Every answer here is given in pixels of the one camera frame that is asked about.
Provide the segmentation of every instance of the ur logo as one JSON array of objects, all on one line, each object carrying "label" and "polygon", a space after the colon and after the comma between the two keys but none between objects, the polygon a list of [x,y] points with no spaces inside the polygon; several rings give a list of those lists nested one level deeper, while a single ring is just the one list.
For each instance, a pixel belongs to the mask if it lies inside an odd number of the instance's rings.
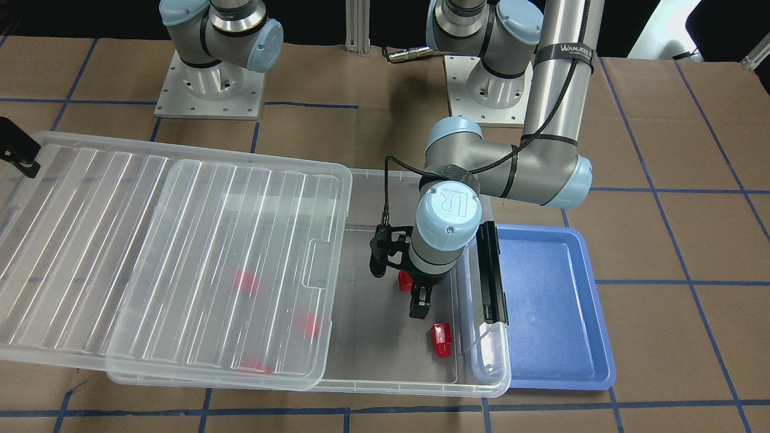
[{"label": "ur logo", "polygon": [[468,207],[468,194],[461,191],[443,190],[441,198],[441,210],[453,217],[465,217]]}]

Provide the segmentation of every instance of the transparent lid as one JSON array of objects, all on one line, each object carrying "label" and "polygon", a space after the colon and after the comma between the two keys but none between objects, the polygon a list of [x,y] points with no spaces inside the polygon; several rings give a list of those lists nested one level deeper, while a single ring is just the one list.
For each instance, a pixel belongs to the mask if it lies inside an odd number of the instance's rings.
[{"label": "transparent lid", "polygon": [[0,357],[307,389],[323,376],[350,171],[64,133],[0,165]]}]

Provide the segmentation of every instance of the black bracket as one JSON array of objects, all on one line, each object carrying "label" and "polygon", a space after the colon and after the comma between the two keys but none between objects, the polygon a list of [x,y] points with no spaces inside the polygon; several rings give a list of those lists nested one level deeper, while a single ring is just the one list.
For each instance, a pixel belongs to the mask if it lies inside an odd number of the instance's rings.
[{"label": "black bracket", "polygon": [[476,243],[484,321],[488,324],[495,322],[508,324],[508,307],[500,274],[500,241],[493,221],[487,221],[479,226],[476,232]]},{"label": "black bracket", "polygon": [[[385,275],[385,270],[388,267],[408,272],[412,277],[412,300],[409,304],[409,317],[425,319],[430,310],[430,293],[433,286],[439,283],[448,274],[448,271],[441,275],[430,275],[414,266],[409,259],[412,229],[412,226],[378,225],[374,230],[374,237],[369,242],[372,250],[369,258],[369,271],[377,278]],[[400,233],[395,240],[393,240],[394,233]],[[489,324],[496,322],[507,324],[508,309],[500,272],[500,244],[494,221],[487,221],[479,226],[476,232],[476,241],[484,321]],[[400,262],[390,261],[389,257],[393,257],[397,253],[401,253]]]},{"label": "black bracket", "polygon": [[[374,229],[374,237],[369,242],[372,254],[369,257],[369,271],[377,278],[385,275],[388,267],[404,270],[412,278],[412,300],[409,303],[409,317],[424,320],[430,310],[430,294],[433,287],[439,283],[448,272],[441,275],[430,275],[417,269],[409,259],[409,239],[412,236],[412,226],[391,227],[380,224]],[[393,234],[400,233],[396,240]],[[394,263],[389,257],[401,253],[401,261]]]},{"label": "black bracket", "polygon": [[13,164],[30,179],[40,170],[35,158],[40,145],[10,119],[0,117],[0,159]]}]

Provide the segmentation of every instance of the blue plastic tray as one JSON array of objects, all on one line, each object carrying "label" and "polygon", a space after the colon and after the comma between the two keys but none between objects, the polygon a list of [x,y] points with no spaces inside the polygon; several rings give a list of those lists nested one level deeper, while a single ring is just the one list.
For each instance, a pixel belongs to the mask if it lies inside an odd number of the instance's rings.
[{"label": "blue plastic tray", "polygon": [[497,233],[511,388],[608,389],[615,366],[583,237],[510,224],[498,224]]}]

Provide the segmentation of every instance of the clear plastic bin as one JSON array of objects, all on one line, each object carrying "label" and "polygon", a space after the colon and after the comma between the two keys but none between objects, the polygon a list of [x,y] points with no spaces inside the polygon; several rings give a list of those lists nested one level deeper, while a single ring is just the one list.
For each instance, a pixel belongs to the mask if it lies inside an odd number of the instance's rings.
[{"label": "clear plastic bin", "polygon": [[[428,317],[409,318],[408,292],[397,272],[383,278],[369,272],[369,240],[380,221],[383,172],[351,170],[353,193],[347,217],[332,313],[332,335],[323,380],[312,391],[497,397],[511,381],[507,325],[486,324],[481,311],[475,241],[450,276],[433,290]],[[390,222],[413,225],[420,177],[390,174]],[[490,201],[482,196],[484,218]],[[428,331],[448,323],[452,355],[439,358]],[[170,381],[110,372],[124,384],[212,386],[210,382]]]},{"label": "clear plastic bin", "polygon": [[[0,357],[133,384],[507,389],[507,326],[484,323],[473,244],[434,288],[425,321],[408,317],[395,270],[370,275],[382,171],[351,176],[330,163],[65,133],[35,139],[35,179],[0,165]],[[418,181],[390,174],[392,224],[414,223]],[[433,323],[453,329],[448,358],[433,352]]]},{"label": "clear plastic bin", "polygon": [[323,376],[350,171],[43,133],[0,166],[0,356],[297,389]]}]

